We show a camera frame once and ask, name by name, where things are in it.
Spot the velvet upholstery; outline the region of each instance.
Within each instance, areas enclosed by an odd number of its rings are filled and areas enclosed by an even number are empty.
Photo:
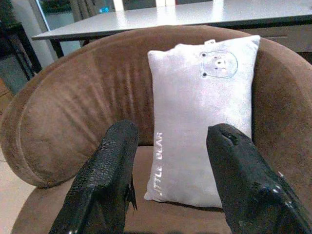
[[[75,176],[115,121],[133,121],[139,127],[140,145],[152,145],[154,115],[149,50],[165,51],[179,43],[201,44],[209,39],[221,41],[245,36],[249,34],[209,26],[134,30],[90,43],[36,75],[13,98],[0,130],[0,144],[12,170],[27,183],[39,187],[30,195],[16,221],[15,227],[22,228],[13,233],[29,233],[30,230],[23,231],[26,220],[30,222],[27,225],[34,227],[40,220],[55,218],[60,203],[53,200],[58,194],[65,195],[70,186],[70,182],[63,182]],[[286,47],[261,39],[252,93],[254,143],[272,168],[285,175],[311,211],[312,66]],[[137,178],[137,182],[145,183],[145,179]],[[40,208],[36,197],[46,199],[44,203],[49,204],[42,213],[46,217],[39,218],[30,212]],[[175,210],[166,207],[168,204],[151,204],[139,207],[143,209],[140,212],[153,206],[169,214]],[[145,219],[132,222],[146,227],[142,231],[158,233],[157,220],[166,217],[160,213],[148,214],[151,217],[143,215]],[[192,233],[188,226],[196,227],[197,221],[204,217],[193,214],[192,209],[182,212],[177,208],[177,214],[180,215],[174,219],[189,220],[189,223],[180,222],[185,233]],[[220,213],[211,215],[208,211],[206,217],[207,222],[214,222],[219,220]],[[223,227],[221,221],[216,223],[219,222],[220,228]],[[168,226],[159,233],[170,229],[170,223],[165,224]],[[218,227],[210,232],[226,233]]]

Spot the white pillow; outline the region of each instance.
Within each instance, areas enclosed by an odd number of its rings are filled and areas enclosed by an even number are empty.
[[[154,160],[146,200],[221,207],[208,159],[208,126],[251,137],[251,87],[260,36],[149,51]]]

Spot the floor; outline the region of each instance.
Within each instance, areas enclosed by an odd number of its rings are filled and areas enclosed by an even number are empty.
[[[0,149],[0,234],[11,232],[15,219],[34,188],[12,172]]]

